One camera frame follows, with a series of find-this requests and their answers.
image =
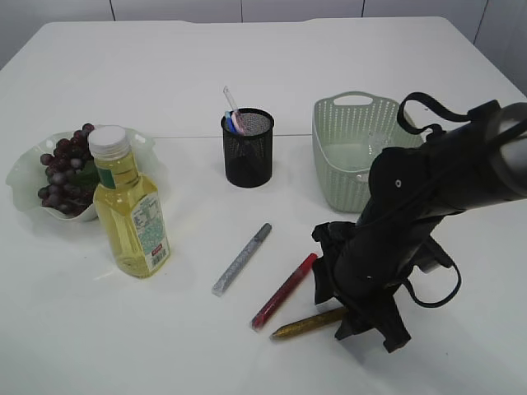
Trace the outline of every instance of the yellow liquid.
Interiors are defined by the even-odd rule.
[[[97,186],[93,201],[100,222],[110,238],[110,247],[117,266],[130,276],[149,277],[166,262],[170,248],[168,243],[163,246],[166,249],[166,256],[151,270],[132,213],[142,199],[150,193],[157,193],[157,186],[146,175],[138,172],[132,152],[118,160],[96,159],[95,163],[100,174],[101,172],[110,174],[111,171],[109,183],[101,174],[101,183]]]

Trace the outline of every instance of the bottle label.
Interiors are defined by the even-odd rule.
[[[141,199],[130,216],[148,268],[153,271],[166,260],[170,252],[157,193],[150,193]]]
[[[110,189],[115,189],[114,175],[112,170],[97,168],[97,173],[99,173],[100,183],[105,187]]]

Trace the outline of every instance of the black strap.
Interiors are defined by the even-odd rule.
[[[410,95],[408,95],[406,99],[403,100],[403,103],[401,103],[401,105],[399,106],[399,111],[397,113],[397,122],[399,123],[399,125],[401,125],[401,128],[403,128],[410,134],[421,134],[428,129],[431,129],[433,133],[441,133],[441,134],[444,133],[445,131],[437,123],[433,123],[432,125],[425,126],[424,128],[421,128],[421,129],[418,129],[412,126],[410,122],[406,120],[406,117],[404,116],[404,106],[409,101],[417,101],[421,103],[422,105],[425,105],[428,109],[431,109],[436,115],[442,117],[443,119],[446,119],[447,121],[468,122],[471,120],[468,115],[461,115],[461,114],[453,113],[452,111],[447,109],[444,105],[442,105],[439,101],[427,95],[426,93],[413,92]]]
[[[455,287],[452,290],[452,292],[450,292],[448,294],[448,296],[446,296],[443,300],[440,300],[439,302],[428,303],[428,302],[423,302],[422,300],[420,300],[415,295],[415,290],[413,289],[412,283],[410,282],[410,280],[408,278],[405,278],[403,280],[402,284],[404,285],[404,287],[406,288],[406,290],[408,291],[408,293],[412,297],[413,301],[417,305],[419,305],[421,307],[425,307],[427,309],[437,309],[438,307],[444,306],[445,304],[447,304],[448,302],[453,300],[454,296],[457,295],[457,293],[459,292],[459,289],[461,288],[461,273],[459,272],[458,266],[455,264],[454,261],[452,261],[452,267],[455,269],[455,272],[458,275],[458,282],[455,285]]]

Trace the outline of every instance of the red glitter pen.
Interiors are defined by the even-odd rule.
[[[265,306],[254,316],[250,322],[250,326],[258,331],[265,323],[273,316],[274,312],[282,305],[287,297],[298,287],[304,280],[307,273],[310,272],[313,263],[317,259],[316,253],[311,253],[309,257],[291,274],[286,282],[269,299]]]

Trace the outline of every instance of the pen cap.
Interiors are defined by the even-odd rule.
[[[271,232],[271,229],[273,227],[271,224],[265,224],[262,226],[262,229],[258,231],[258,233],[254,236],[254,238],[258,241],[264,241],[265,238],[268,236],[269,232]]]

